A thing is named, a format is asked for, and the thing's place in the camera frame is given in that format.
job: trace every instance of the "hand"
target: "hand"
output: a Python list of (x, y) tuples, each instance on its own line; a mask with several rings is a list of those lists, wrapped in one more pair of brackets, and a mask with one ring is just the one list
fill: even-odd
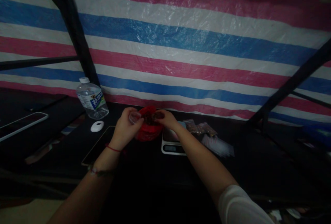
[(175, 132), (179, 127), (181, 127), (181, 125), (175, 119), (173, 114), (171, 114), (169, 111), (167, 111), (167, 110), (158, 110), (158, 111), (156, 111), (156, 113), (157, 112), (161, 112), (162, 114), (164, 114), (164, 118), (163, 119), (156, 119), (155, 122), (158, 122), (158, 123), (164, 125), (166, 128), (169, 128), (169, 129), (171, 129)]
[(132, 125), (129, 121), (129, 114), (133, 111), (137, 110), (135, 108), (126, 108), (123, 110), (122, 116), (117, 121), (113, 138), (109, 143), (110, 147), (122, 150), (139, 131), (144, 118), (139, 119), (135, 125)]

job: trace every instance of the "person's left hand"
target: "person's left hand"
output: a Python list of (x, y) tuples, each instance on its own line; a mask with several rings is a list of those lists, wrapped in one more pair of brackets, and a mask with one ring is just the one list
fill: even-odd
[(144, 122), (144, 118), (138, 120), (135, 125), (129, 121), (130, 112), (137, 111), (135, 108), (126, 108), (122, 112), (122, 116), (118, 119), (113, 138), (109, 143), (111, 148), (122, 150), (133, 139)]

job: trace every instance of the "floor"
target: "floor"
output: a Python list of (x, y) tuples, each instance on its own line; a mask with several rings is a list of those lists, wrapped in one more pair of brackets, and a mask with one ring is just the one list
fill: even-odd
[(18, 207), (0, 209), (1, 224), (45, 224), (63, 201), (35, 199)]

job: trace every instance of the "white mouse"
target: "white mouse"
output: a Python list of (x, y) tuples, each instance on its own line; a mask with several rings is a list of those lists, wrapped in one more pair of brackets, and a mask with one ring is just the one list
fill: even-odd
[(93, 123), (92, 127), (91, 127), (91, 132), (98, 132), (103, 128), (104, 122), (103, 121), (97, 121), (95, 123)]

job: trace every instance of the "digital kitchen scale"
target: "digital kitchen scale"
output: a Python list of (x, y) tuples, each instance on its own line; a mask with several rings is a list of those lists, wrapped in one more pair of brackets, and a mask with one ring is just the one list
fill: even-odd
[[(186, 129), (185, 122), (179, 123)], [(163, 129), (161, 151), (164, 154), (186, 156), (176, 133), (166, 127)]]

